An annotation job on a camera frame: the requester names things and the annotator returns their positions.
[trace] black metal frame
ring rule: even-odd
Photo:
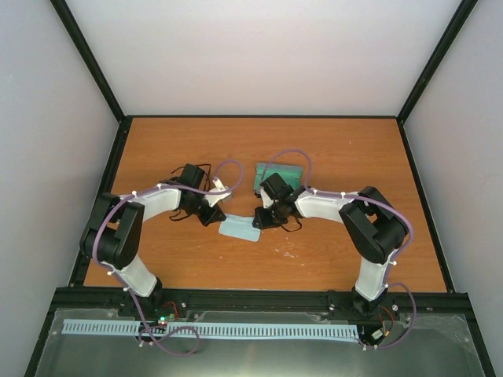
[[[467,294],[461,293],[416,293],[414,298],[418,313],[458,314],[466,318],[468,328],[486,376],[495,375],[486,347],[483,343],[472,304]],[[351,300],[350,292],[289,292],[289,291],[227,291],[227,290],[184,290],[163,289],[163,302],[173,301],[182,316],[188,312],[205,311],[234,312],[279,312],[279,313],[318,313],[330,320],[345,320],[358,326],[379,324],[379,320],[360,319],[343,308]],[[388,293],[386,305],[396,304],[403,313],[410,313],[412,305],[404,293]],[[50,325],[57,309],[117,309],[119,314],[135,317],[134,303],[129,293],[122,288],[105,287],[64,287],[56,289],[53,301],[35,346],[25,377],[36,373],[42,356]],[[147,320],[157,320],[153,313],[146,313]]]
[[[75,21],[65,0],[51,0],[55,10],[66,27],[70,37],[75,43],[75,47],[84,59],[91,75],[96,81],[100,91],[107,101],[111,111],[116,117],[119,127],[116,139],[112,146],[112,151],[108,158],[101,184],[98,189],[98,195],[110,191],[115,180],[119,162],[122,157],[123,149],[127,141],[127,136],[134,117],[160,117],[161,115],[134,115],[125,116],[117,102],[112,89],[107,83],[103,72],[101,71],[90,47],[88,46],[78,24]],[[462,0],[456,13],[453,15],[447,29],[443,33],[438,45],[422,71],[416,85],[413,87],[407,101],[402,107],[398,116],[344,116],[344,115],[165,115],[165,117],[184,117],[184,118],[352,118],[352,119],[396,119],[402,142],[409,160],[410,169],[416,183],[417,191],[424,210],[428,228],[433,240],[435,252],[442,270],[442,276],[448,293],[415,293],[418,313],[458,313],[463,314],[468,322],[468,327],[472,333],[479,359],[483,369],[488,376],[495,375],[489,355],[483,342],[482,335],[477,324],[472,305],[467,294],[455,292],[453,281],[446,264],[445,256],[439,242],[438,234],[435,230],[435,223],[428,208],[428,202],[420,181],[419,174],[413,159],[413,154],[407,141],[405,132],[405,122],[418,102],[420,95],[424,92],[435,70],[440,65],[446,55],[447,50],[453,43],[457,33],[467,20],[470,12],[474,8],[477,0]],[[58,288],[54,294],[46,320],[42,326],[39,340],[32,354],[30,364],[26,371],[26,376],[35,375],[42,350],[52,324],[54,312],[59,308],[116,308],[123,315],[138,317],[138,313],[133,307],[133,302],[129,294],[120,288],[105,287],[84,287],[83,281],[89,266],[88,257],[79,252],[73,273],[68,287]],[[178,303],[178,308],[182,308],[182,302],[185,308],[181,309],[182,315],[186,310],[205,311],[205,310],[229,310],[233,311],[277,311],[277,312],[312,312],[327,313],[327,316],[333,320],[348,320],[351,324],[377,324],[376,318],[368,320],[359,319],[347,310],[330,310],[331,303],[336,304],[336,308],[341,302],[348,300],[350,292],[286,292],[286,291],[226,291],[226,290],[182,290],[182,289],[163,289],[163,299],[172,300]],[[406,294],[388,293],[386,300],[396,303],[403,310],[410,310],[411,305],[409,297]]]

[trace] orange wooden tabletop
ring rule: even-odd
[[[414,225],[416,239],[398,259],[390,282],[413,291],[445,291],[396,121],[393,119],[136,118],[127,138],[112,192],[154,186],[186,163],[238,159],[241,186],[221,205],[227,214],[252,216],[261,204],[253,195],[255,165],[286,148],[301,148],[314,164],[310,185],[327,191],[377,187]],[[277,161],[304,167],[301,155]],[[229,165],[218,174],[225,185],[238,178]],[[203,227],[197,217],[172,222],[170,214],[147,221],[140,257],[164,287],[349,291],[360,256],[343,225],[303,220],[298,232],[268,229],[258,242]],[[115,286],[114,278],[91,264],[86,286]]]

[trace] gray wall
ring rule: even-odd
[[[23,375],[66,285],[116,121],[49,1],[0,11],[0,365]]]
[[[503,2],[479,2],[406,124],[456,289],[503,375]]]
[[[127,114],[395,115],[460,0],[68,0]]]

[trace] robotic arm link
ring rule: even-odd
[[[314,188],[294,190],[278,173],[260,185],[263,206],[255,209],[253,225],[259,229],[282,226],[289,217],[324,218],[343,223],[362,256],[360,273],[353,288],[353,306],[361,317],[367,317],[380,304],[387,291],[387,270],[391,260],[409,230],[406,224],[390,211],[370,202],[352,199],[369,198],[390,207],[382,194],[368,186],[337,198]]]
[[[157,301],[162,283],[138,256],[142,224],[158,214],[178,209],[195,214],[204,226],[224,221],[226,216],[218,202],[229,199],[232,192],[218,178],[213,178],[215,187],[206,195],[180,188],[197,189],[204,174],[200,167],[186,164],[180,177],[162,181],[140,195],[101,194],[80,240],[81,250],[107,266],[108,274],[116,276],[136,295]],[[118,225],[114,228],[109,222]]]

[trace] green cloth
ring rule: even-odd
[[[266,163],[257,163],[255,168],[256,176],[255,176],[255,184],[253,185],[254,191],[259,194],[259,184],[260,177],[262,177],[262,173],[264,168],[266,167]],[[278,163],[271,163],[267,168],[266,175],[264,179],[267,179],[270,175],[278,173],[285,180],[288,185],[295,190],[300,186],[300,178],[302,177],[302,167],[296,167],[294,165],[281,165]]]

